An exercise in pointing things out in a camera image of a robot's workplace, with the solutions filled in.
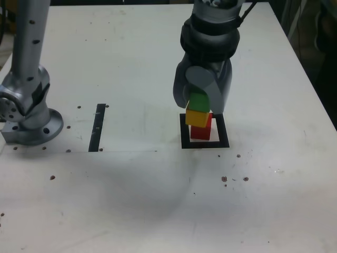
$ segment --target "toy block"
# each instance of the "toy block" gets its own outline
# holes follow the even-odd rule
[[[210,101],[206,93],[190,93],[189,108],[193,111],[210,112]]]
[[[197,126],[191,126],[191,139],[209,141],[211,136],[211,128],[212,128],[212,114],[210,113],[206,127],[199,128]]]
[[[193,125],[195,127],[204,128],[207,124],[207,119],[209,118],[209,112],[198,112],[190,110],[189,107],[186,109],[186,125]]]

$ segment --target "black square outline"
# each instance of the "black square outline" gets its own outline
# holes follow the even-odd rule
[[[181,134],[181,148],[182,149],[219,149],[229,148],[228,136],[226,132],[225,121],[222,114],[212,113],[212,118],[216,120],[217,133],[219,141],[209,142],[190,142],[189,125],[185,124],[186,114],[180,114],[180,134]]]

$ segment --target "green block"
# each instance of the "green block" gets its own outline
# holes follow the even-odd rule
[[[207,94],[192,92],[190,94],[189,109],[199,112],[209,112],[210,101]]]

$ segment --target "red block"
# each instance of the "red block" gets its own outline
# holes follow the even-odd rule
[[[210,113],[205,128],[198,128],[197,126],[191,126],[191,139],[209,141],[211,136],[211,128],[212,128],[212,114]]]

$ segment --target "white table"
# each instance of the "white table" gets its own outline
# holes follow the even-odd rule
[[[231,147],[181,149],[172,85],[191,10],[51,7],[47,103],[71,128],[0,139],[1,253],[337,251],[337,133],[269,4],[240,27]],[[104,150],[88,153],[98,103]]]

